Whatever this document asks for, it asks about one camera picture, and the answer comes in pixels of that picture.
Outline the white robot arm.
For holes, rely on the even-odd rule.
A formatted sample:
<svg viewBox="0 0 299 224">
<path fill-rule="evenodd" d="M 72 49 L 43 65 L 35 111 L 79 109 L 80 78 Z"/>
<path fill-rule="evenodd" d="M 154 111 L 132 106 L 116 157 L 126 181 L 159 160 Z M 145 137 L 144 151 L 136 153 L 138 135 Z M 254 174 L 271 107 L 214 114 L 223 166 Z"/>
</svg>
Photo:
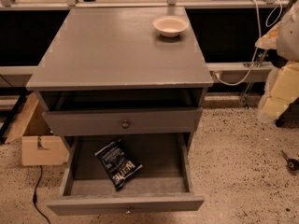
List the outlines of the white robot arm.
<svg viewBox="0 0 299 224">
<path fill-rule="evenodd" d="M 258 120 L 273 122 L 299 98 L 299 6 L 293 5 L 255 47 L 275 50 L 283 59 L 268 74 L 258 105 Z"/>
</svg>

